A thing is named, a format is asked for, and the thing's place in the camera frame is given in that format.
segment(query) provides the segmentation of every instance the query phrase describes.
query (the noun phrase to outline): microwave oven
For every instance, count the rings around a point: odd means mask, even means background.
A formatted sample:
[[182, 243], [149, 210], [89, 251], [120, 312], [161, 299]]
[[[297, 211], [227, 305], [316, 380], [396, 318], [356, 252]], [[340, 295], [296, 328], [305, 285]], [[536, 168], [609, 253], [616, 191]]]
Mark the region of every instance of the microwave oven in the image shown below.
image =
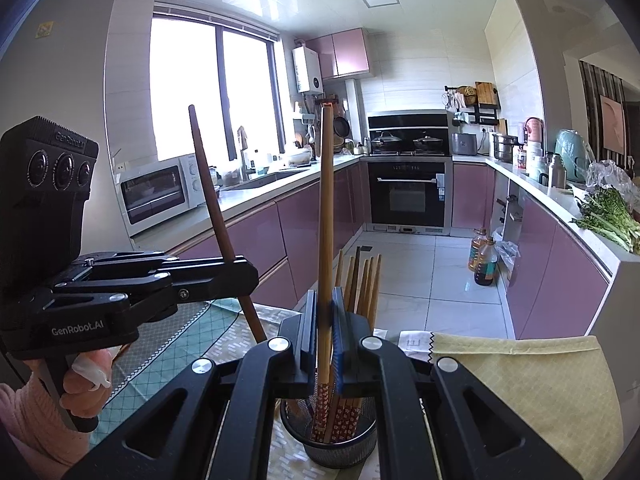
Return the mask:
[[204, 202], [194, 153], [116, 173], [113, 179], [130, 237]]

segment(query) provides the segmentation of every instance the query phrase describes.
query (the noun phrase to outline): green vegetable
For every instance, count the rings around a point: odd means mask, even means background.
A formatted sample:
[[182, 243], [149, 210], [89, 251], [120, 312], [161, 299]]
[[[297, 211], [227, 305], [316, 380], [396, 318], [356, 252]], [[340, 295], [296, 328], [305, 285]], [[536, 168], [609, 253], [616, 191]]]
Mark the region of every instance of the green vegetable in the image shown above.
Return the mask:
[[578, 201], [582, 218], [572, 222], [597, 233], [633, 254], [640, 254], [640, 224], [626, 208], [620, 192], [613, 187], [598, 187], [585, 201]]

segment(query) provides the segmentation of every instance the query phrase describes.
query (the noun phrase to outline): metal mesh basket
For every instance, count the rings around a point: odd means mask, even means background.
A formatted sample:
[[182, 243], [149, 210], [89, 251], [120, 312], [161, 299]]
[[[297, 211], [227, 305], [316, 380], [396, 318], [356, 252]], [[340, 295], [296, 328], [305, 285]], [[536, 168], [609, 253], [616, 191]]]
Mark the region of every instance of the metal mesh basket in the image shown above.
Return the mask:
[[304, 447], [311, 460], [331, 469], [345, 469], [366, 460], [376, 447], [376, 405], [373, 397], [362, 399], [354, 437], [343, 442], [325, 444], [309, 437], [313, 424], [315, 397], [282, 400], [280, 418], [291, 436]]

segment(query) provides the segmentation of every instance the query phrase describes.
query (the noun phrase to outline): oven handle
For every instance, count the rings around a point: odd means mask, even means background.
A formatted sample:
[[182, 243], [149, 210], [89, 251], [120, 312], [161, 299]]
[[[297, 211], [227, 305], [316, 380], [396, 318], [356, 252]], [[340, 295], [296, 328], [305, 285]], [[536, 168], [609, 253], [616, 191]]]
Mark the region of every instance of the oven handle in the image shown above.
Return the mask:
[[378, 177], [378, 182], [424, 182], [425, 184], [437, 184], [438, 181], [435, 178], [430, 180], [414, 180], [412, 178], [381, 178]]

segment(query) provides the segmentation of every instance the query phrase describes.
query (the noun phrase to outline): tile floor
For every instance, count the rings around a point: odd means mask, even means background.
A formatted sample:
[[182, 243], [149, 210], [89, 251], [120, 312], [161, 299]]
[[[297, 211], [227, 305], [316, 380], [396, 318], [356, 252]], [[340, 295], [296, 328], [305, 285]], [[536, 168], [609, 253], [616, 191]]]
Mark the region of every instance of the tile floor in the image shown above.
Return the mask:
[[402, 330], [507, 337], [501, 294], [467, 269], [469, 238], [363, 232], [356, 246], [382, 254], [376, 327], [397, 340]]

